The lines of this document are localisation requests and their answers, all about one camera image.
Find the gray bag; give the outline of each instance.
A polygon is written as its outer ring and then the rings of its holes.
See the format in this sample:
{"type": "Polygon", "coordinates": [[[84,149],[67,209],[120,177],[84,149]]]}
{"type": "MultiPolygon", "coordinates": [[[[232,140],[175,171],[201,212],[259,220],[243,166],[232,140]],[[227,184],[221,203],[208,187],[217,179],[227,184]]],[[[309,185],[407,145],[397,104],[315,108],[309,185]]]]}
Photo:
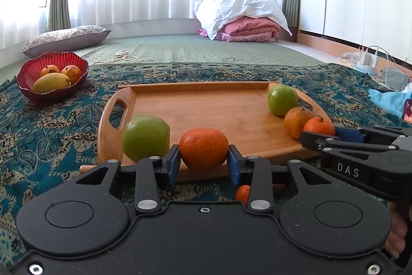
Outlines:
{"type": "Polygon", "coordinates": [[[409,76],[397,68],[385,68],[381,71],[385,84],[392,90],[402,91],[409,83],[409,76]]]}

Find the floral pillow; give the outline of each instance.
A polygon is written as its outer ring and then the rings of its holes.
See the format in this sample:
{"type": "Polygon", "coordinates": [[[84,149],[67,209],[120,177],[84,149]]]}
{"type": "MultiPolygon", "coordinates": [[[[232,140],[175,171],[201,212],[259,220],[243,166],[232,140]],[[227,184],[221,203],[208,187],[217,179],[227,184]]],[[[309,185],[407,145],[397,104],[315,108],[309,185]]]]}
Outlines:
{"type": "Polygon", "coordinates": [[[47,52],[71,52],[100,44],[110,32],[96,25],[59,29],[32,38],[21,52],[30,58],[47,52]]]}

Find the pink blanket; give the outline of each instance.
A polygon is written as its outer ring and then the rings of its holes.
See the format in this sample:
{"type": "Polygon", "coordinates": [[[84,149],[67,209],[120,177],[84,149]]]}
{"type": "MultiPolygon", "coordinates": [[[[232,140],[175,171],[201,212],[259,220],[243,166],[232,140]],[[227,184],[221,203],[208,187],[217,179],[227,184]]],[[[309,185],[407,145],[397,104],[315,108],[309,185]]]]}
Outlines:
{"type": "MultiPolygon", "coordinates": [[[[205,29],[197,31],[207,37],[205,29]]],[[[278,41],[280,26],[267,18],[242,17],[223,26],[215,39],[228,42],[278,41]]]]}

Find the green mattress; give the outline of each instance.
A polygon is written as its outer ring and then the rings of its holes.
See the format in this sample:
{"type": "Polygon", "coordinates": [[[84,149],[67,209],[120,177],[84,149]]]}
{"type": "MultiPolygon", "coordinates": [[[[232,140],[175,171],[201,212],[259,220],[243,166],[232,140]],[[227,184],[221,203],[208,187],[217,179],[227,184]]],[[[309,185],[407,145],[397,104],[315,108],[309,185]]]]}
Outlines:
{"type": "Polygon", "coordinates": [[[318,66],[313,57],[271,42],[211,41],[200,35],[151,35],[106,39],[102,45],[76,51],[90,65],[112,60],[116,52],[127,51],[136,60],[121,63],[206,62],[231,64],[275,64],[318,66]]]}

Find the tangerine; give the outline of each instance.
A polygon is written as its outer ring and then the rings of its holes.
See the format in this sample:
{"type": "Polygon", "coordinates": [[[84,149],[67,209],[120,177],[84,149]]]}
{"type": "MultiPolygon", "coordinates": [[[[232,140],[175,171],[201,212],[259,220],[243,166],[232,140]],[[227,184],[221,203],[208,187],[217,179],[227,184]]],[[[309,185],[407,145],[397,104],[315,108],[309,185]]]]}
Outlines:
{"type": "Polygon", "coordinates": [[[240,186],[236,191],[236,196],[234,199],[237,201],[241,201],[244,206],[247,206],[250,190],[251,186],[240,186]]]}
{"type": "Polygon", "coordinates": [[[322,118],[321,116],[316,116],[308,120],[308,122],[303,127],[303,130],[307,132],[326,134],[328,136],[334,136],[336,134],[333,123],[322,118]]]}
{"type": "Polygon", "coordinates": [[[179,142],[180,154],[189,169],[210,172],[226,160],[229,142],[215,129],[192,129],[183,134],[179,142]]]}
{"type": "Polygon", "coordinates": [[[70,82],[72,85],[74,85],[80,77],[82,77],[82,71],[78,66],[75,66],[74,64],[70,64],[66,66],[62,71],[62,74],[65,74],[68,78],[70,78],[70,82]]]}
{"type": "Polygon", "coordinates": [[[47,74],[51,74],[53,72],[60,72],[60,69],[54,64],[49,64],[42,69],[42,71],[40,72],[40,77],[43,77],[44,75],[47,75],[47,74]]]}
{"type": "Polygon", "coordinates": [[[285,115],[284,125],[286,132],[294,139],[299,140],[305,124],[315,117],[315,114],[305,107],[294,107],[285,115]]]}

